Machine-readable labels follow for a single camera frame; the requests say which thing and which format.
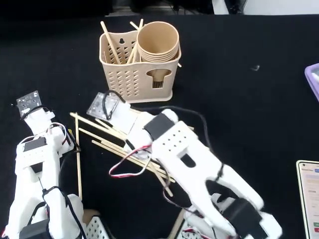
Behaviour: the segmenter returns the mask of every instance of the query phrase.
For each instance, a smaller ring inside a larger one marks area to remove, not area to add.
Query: black wire
[[[36,106],[34,108],[32,108],[31,110],[29,110],[27,113],[23,114],[22,117],[20,118],[21,120],[25,120],[29,114],[31,114],[32,112],[44,108],[46,111],[52,111],[51,109],[49,109],[48,107],[44,106],[44,105],[40,105],[40,106]]]
[[[62,163],[61,163],[60,172],[59,172],[59,186],[61,186],[61,174],[62,174],[62,170],[63,170],[64,165],[65,165],[66,159],[69,158],[70,155],[73,154],[73,153],[79,153],[79,152],[81,152],[81,148],[80,148],[80,146],[78,145],[78,143],[75,141],[75,138],[74,138],[73,134],[69,134],[69,135],[70,135],[70,139],[72,140],[72,142],[73,142],[75,148],[73,149],[73,151],[68,152],[68,153],[67,153],[66,155],[64,155],[64,157],[62,158],[63,161],[62,161]]]
[[[44,200],[44,195],[48,194],[48,193],[51,192],[53,189],[58,189],[58,190],[60,190],[62,196],[64,197],[64,200],[65,200],[66,205],[69,206],[70,212],[71,212],[71,214],[72,214],[72,216],[73,216],[73,218],[74,218],[76,224],[78,225],[78,227],[79,227],[79,229],[80,229],[80,232],[81,232],[81,234],[82,234],[82,237],[83,237],[84,239],[86,239],[86,234],[85,234],[85,232],[84,232],[84,230],[83,230],[83,227],[82,227],[82,225],[81,225],[81,223],[80,223],[78,217],[76,216],[76,214],[75,214],[75,212],[74,212],[74,209],[73,209],[73,207],[72,207],[72,203],[71,203],[69,197],[68,197],[59,187],[53,186],[52,188],[50,188],[50,189],[48,189],[48,190],[43,189],[43,190],[42,190],[42,192],[43,192],[43,193],[42,193],[43,200]]]
[[[206,140],[206,145],[209,148],[209,150],[211,152],[213,152],[213,148],[210,144],[210,140],[209,140],[209,136],[208,136],[207,121],[206,121],[206,118],[201,113],[199,113],[197,111],[185,109],[182,107],[178,107],[178,106],[159,106],[159,107],[146,107],[146,108],[131,107],[131,108],[134,110],[137,110],[137,111],[154,111],[154,110],[165,110],[165,109],[178,110],[178,111],[194,114],[194,115],[200,117],[200,119],[203,123],[203,127],[204,127],[204,136],[205,136],[205,140]]]
[[[74,153],[78,153],[78,152],[81,152],[80,149],[78,150],[73,150],[73,151],[70,151],[68,152],[63,158],[62,158],[62,163],[61,163],[61,166],[60,166],[60,172],[59,172],[59,186],[61,187],[61,180],[62,180],[62,171],[65,167],[65,162],[67,161],[67,159],[70,157],[70,155],[73,155]]]
[[[195,214],[195,215],[196,215],[195,212],[192,212],[190,209],[188,209],[188,208],[186,208],[186,207],[182,207],[182,206],[178,205],[177,203],[173,202],[172,200],[170,200],[170,199],[166,196],[166,194],[165,194],[166,188],[168,188],[169,185],[170,185],[169,174],[168,174],[167,169],[164,167],[164,165],[163,165],[159,160],[156,161],[156,162],[159,163],[160,166],[164,169],[165,175],[166,175],[165,185],[163,186],[163,190],[162,190],[162,194],[163,194],[163,197],[165,198],[165,200],[168,201],[169,203],[173,204],[174,206],[178,207],[178,208],[182,208],[182,209],[184,209],[185,211],[187,211],[187,212],[189,212],[189,213],[191,213],[191,214]]]
[[[104,96],[103,96],[103,99],[102,99],[102,109],[103,109],[103,113],[105,114],[105,117],[107,120],[110,120],[112,118],[112,114],[113,114],[113,111],[110,112],[110,114],[107,113],[106,111],[106,107],[105,107],[105,100],[106,100],[106,97],[108,96],[109,93],[113,93],[115,95],[117,95],[117,97],[119,97],[119,99],[125,103],[125,100],[122,98],[122,96],[117,93],[116,91],[113,91],[113,90],[108,90],[107,92],[104,93]]]

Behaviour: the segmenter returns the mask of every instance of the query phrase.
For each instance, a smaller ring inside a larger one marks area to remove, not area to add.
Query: black plastic part
[[[29,141],[24,144],[24,152],[27,152],[29,150],[39,148],[46,145],[46,139],[45,137],[40,137],[38,139]]]
[[[22,228],[19,239],[52,239],[48,231],[49,219]]]
[[[171,121],[166,115],[161,113],[148,122],[144,126],[144,129],[151,135],[151,138],[154,141],[161,137],[173,126],[174,122]]]
[[[245,238],[251,235],[254,239],[266,239],[268,235],[260,226],[262,217],[256,209],[243,198],[235,201],[225,209],[223,216],[230,222],[236,230],[236,233]]]
[[[125,143],[130,147],[131,150],[135,149],[134,145],[132,145],[132,143],[128,139],[125,140]]]

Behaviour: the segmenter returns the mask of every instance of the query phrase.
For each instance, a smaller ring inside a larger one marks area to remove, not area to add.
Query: cable
[[[5,229],[3,229],[2,232],[1,232],[1,238],[5,238],[5,237],[6,237],[6,235],[5,235]]]
[[[200,235],[200,237],[202,237],[203,239],[211,239],[210,237],[202,234],[201,232],[199,232],[198,230],[194,229],[194,228],[186,228],[183,230],[184,233],[193,233],[193,234],[198,234]]]
[[[78,150],[73,150],[73,151],[70,151],[68,152],[66,155],[64,155],[64,157],[62,158],[62,163],[61,163],[61,166],[60,166],[60,172],[59,172],[59,187],[61,187],[61,178],[62,178],[62,171],[65,167],[65,162],[67,161],[67,159],[70,157],[70,155],[72,154],[76,154],[78,152],[81,152],[81,149],[78,149]]]
[[[163,186],[163,190],[162,190],[162,194],[163,194],[163,197],[165,198],[165,200],[168,201],[169,203],[173,204],[174,206],[178,207],[178,208],[182,208],[182,209],[184,209],[185,211],[187,211],[187,212],[189,212],[189,213],[191,213],[191,214],[194,214],[194,215],[198,216],[198,214],[197,214],[196,212],[193,212],[193,211],[191,211],[191,210],[188,209],[188,208],[185,208],[185,207],[182,207],[182,206],[178,205],[177,203],[173,202],[172,200],[170,200],[170,199],[166,196],[166,194],[165,194],[166,188],[170,185],[169,174],[168,174],[167,169],[166,169],[166,168],[164,167],[164,165],[161,163],[161,161],[158,160],[157,163],[159,163],[160,166],[164,169],[165,175],[166,175],[166,182],[165,182],[165,185]],[[213,234],[214,234],[215,239],[217,239],[215,229],[214,229],[214,228],[211,228],[211,229],[212,229],[212,232],[213,232]]]
[[[35,138],[35,137],[39,137],[39,136],[37,134],[36,135],[32,135],[32,136],[28,136],[28,137],[24,138],[23,140],[21,140],[20,143],[18,143],[18,145],[24,143],[27,139]]]
[[[72,142],[73,142],[73,144],[74,144],[74,146],[75,146],[75,149],[74,149],[73,151],[70,151],[70,152],[68,152],[67,154],[65,154],[65,155],[63,156],[63,158],[62,158],[63,161],[62,161],[62,163],[61,163],[61,165],[60,165],[60,172],[59,172],[59,186],[60,186],[60,187],[61,187],[61,174],[62,174],[62,170],[63,170],[64,165],[65,165],[65,162],[67,161],[66,159],[69,158],[70,155],[73,154],[73,153],[79,153],[79,152],[81,152],[81,148],[80,148],[80,146],[78,145],[78,143],[75,141],[75,138],[74,138],[73,134],[70,134],[70,138],[71,138],[71,140],[72,140]]]
[[[107,92],[104,93],[103,99],[102,99],[102,109],[103,109],[103,113],[105,114],[105,117],[107,120],[110,120],[112,118],[112,114],[113,114],[113,110],[111,110],[110,114],[107,113],[106,111],[106,106],[105,106],[105,100],[106,97],[108,96],[109,93],[113,93],[115,95],[117,95],[117,97],[123,102],[125,103],[125,100],[122,98],[122,96],[117,93],[116,91],[113,90],[108,90]]]
[[[127,159],[128,157],[130,157],[131,155],[133,155],[136,152],[139,152],[141,150],[147,149],[151,146],[150,145],[145,145],[142,146],[140,148],[134,149],[132,152],[130,152],[129,154],[127,154],[124,158],[122,158],[120,160],[120,162],[118,162],[117,164],[115,164],[109,171],[109,175],[112,178],[128,178],[128,177],[134,177],[134,176],[139,176],[142,173],[144,173],[144,171],[146,170],[147,166],[149,165],[150,161],[151,161],[151,157],[149,158],[149,160],[147,161],[147,163],[145,164],[145,166],[142,168],[142,170],[138,173],[122,173],[122,174],[112,174],[113,170],[116,169],[121,163],[123,163],[125,161],[125,159]]]
[[[29,114],[31,114],[32,112],[36,111],[37,109],[45,109],[46,111],[52,111],[50,110],[48,107],[41,105],[41,106],[36,106],[34,108],[32,108],[31,110],[29,110],[27,113],[23,114],[22,117],[20,118],[21,120],[25,120]]]
[[[185,112],[185,113],[194,114],[194,115],[200,117],[200,119],[201,119],[201,121],[203,123],[203,127],[204,127],[204,136],[205,136],[207,147],[209,148],[209,150],[211,152],[213,152],[213,148],[212,148],[212,146],[210,144],[210,140],[209,140],[209,136],[208,136],[207,121],[206,121],[206,118],[201,113],[199,113],[197,111],[185,109],[185,108],[182,108],[182,107],[178,107],[178,106],[159,106],[159,107],[145,107],[145,108],[131,107],[131,108],[134,109],[134,110],[137,110],[137,111],[154,111],[154,110],[170,109],[170,110],[177,110],[177,111],[182,111],[182,112]]]
[[[58,123],[58,122],[52,122],[52,123],[49,125],[48,129],[46,130],[46,132],[48,132],[48,130],[51,129],[51,128],[50,128],[51,125],[54,125],[54,124],[59,125],[59,126],[61,126],[61,127],[64,129],[64,139],[63,139],[63,141],[62,141],[62,145],[63,145],[63,144],[65,143],[66,139],[67,139],[67,132],[66,132],[66,127],[65,127],[65,125],[63,125],[63,124],[61,124],[61,123]]]
[[[81,232],[81,234],[82,234],[82,237],[83,237],[84,239],[86,239],[86,235],[85,235],[85,232],[84,232],[84,230],[83,230],[83,227],[82,227],[82,225],[81,225],[81,223],[80,223],[78,217],[76,216],[76,214],[75,214],[75,212],[74,212],[74,209],[73,209],[73,207],[72,207],[72,203],[71,203],[69,197],[68,197],[67,195],[65,195],[65,193],[64,193],[58,186],[53,186],[52,188],[50,188],[50,189],[48,189],[48,190],[43,189],[43,190],[42,190],[43,200],[45,201],[44,196],[45,196],[46,194],[48,194],[49,192],[51,192],[52,190],[54,190],[54,189],[58,189],[58,190],[61,192],[62,196],[63,196],[64,199],[65,199],[66,205],[69,206],[70,212],[71,212],[71,214],[72,214],[72,216],[73,216],[73,218],[74,218],[76,224],[78,225],[78,227],[79,227],[79,229],[80,229],[80,232]]]

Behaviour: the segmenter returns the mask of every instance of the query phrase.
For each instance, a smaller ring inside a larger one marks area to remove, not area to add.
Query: white wire
[[[21,140],[18,145],[24,143],[24,142],[25,142],[27,139],[29,139],[29,138],[35,138],[35,137],[39,137],[39,136],[38,136],[37,134],[36,134],[36,135],[32,135],[32,136],[28,136],[28,137],[24,138],[23,140]]]
[[[143,146],[141,148],[138,148],[138,149],[135,149],[133,150],[132,152],[128,153],[122,160],[120,160],[117,164],[115,164],[112,168],[110,168],[109,170],[109,175],[113,178],[125,178],[125,177],[133,177],[133,176],[139,176],[141,175],[142,173],[144,173],[144,171],[146,170],[147,166],[149,165],[150,161],[151,161],[151,157],[149,157],[147,163],[144,165],[144,167],[141,169],[140,172],[138,173],[121,173],[121,174],[112,174],[112,171],[117,168],[121,163],[123,163],[123,161],[125,159],[127,159],[128,157],[130,157],[131,155],[133,155],[135,152],[138,152],[140,150],[142,150],[143,148],[147,148],[149,147],[150,145],[147,145],[147,146]]]
[[[63,139],[63,141],[62,141],[62,142],[65,142],[65,141],[66,141],[66,138],[67,138],[67,132],[66,132],[66,127],[65,127],[63,124],[58,123],[58,122],[52,122],[52,123],[49,125],[49,127],[48,127],[48,129],[47,129],[47,130],[50,130],[51,125],[54,125],[54,124],[56,124],[56,125],[59,125],[59,126],[63,127],[63,129],[64,129],[64,139]]]
[[[64,139],[63,139],[63,141],[62,141],[62,142],[65,142],[65,141],[66,141],[66,138],[67,138],[67,132],[66,132],[66,127],[65,127],[63,124],[58,123],[58,122],[52,122],[52,123],[49,125],[49,127],[47,128],[47,131],[48,131],[48,130],[50,130],[51,125],[54,125],[54,124],[56,124],[56,125],[59,125],[59,126],[63,127],[63,129],[64,129]],[[28,136],[28,137],[24,138],[23,140],[21,140],[21,141],[20,141],[20,143],[19,143],[18,145],[20,145],[20,144],[24,143],[27,139],[35,138],[35,137],[41,137],[41,136],[40,136],[39,134],[32,135],[32,136]]]

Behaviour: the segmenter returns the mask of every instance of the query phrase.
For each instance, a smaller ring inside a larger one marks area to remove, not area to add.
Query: perforated metal base
[[[86,227],[87,239],[110,239],[99,217],[93,217]]]
[[[189,228],[187,221],[184,221],[183,226],[181,226],[179,233],[177,234],[176,239],[202,239],[199,234],[194,233],[184,233],[183,230]]]

